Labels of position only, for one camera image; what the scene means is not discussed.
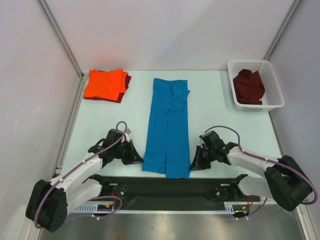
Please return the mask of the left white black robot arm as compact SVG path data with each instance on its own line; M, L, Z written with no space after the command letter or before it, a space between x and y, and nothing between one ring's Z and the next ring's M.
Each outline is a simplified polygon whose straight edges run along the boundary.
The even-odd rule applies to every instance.
M69 172L49 181L39 180L33 187L25 212L37 229L57 231L67 216L87 201L111 199L121 202L110 186L107 177L97 174L114 159L124 165L141 164L143 158L132 140L102 145L99 141L90 147L84 159Z

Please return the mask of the blue t shirt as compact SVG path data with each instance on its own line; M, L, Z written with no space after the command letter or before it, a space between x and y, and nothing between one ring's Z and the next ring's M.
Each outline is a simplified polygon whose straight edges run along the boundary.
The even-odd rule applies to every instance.
M153 80L143 171L190 177L189 93L187 80Z

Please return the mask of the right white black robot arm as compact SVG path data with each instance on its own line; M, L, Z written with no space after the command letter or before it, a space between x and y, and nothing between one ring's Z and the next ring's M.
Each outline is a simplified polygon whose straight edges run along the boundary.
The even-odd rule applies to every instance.
M218 146L202 144L196 147L189 169L210 169L214 161L247 169L258 175L241 174L234 179L235 185L230 188L230 194L237 201L255 195L272 199L286 211L293 211L314 192L301 168L287 155L275 160L255 155L233 142Z

